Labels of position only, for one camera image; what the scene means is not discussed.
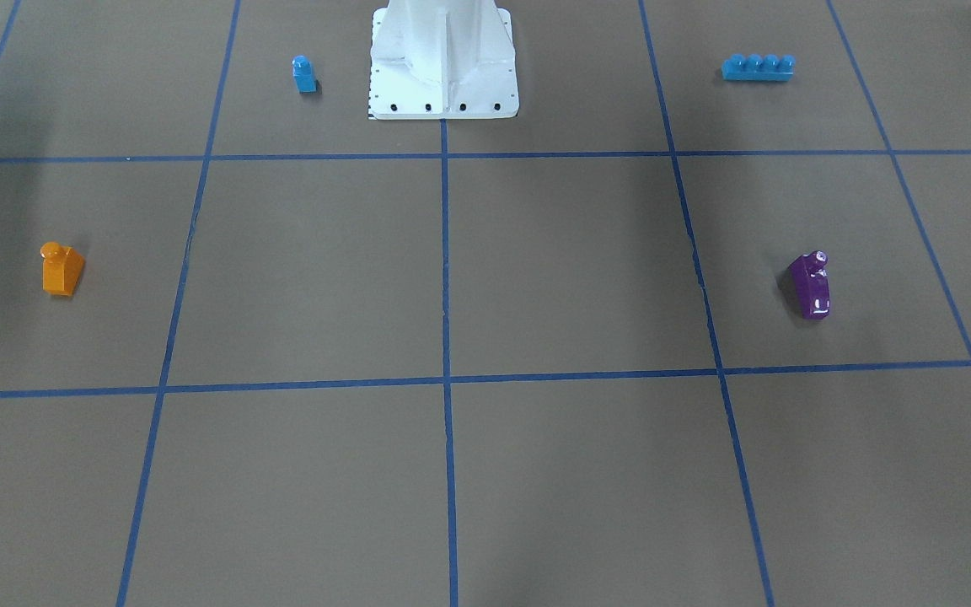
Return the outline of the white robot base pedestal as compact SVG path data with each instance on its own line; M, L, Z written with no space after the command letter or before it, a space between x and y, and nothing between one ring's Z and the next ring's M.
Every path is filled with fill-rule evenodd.
M389 1L371 19L367 118L518 115L512 16L493 1Z

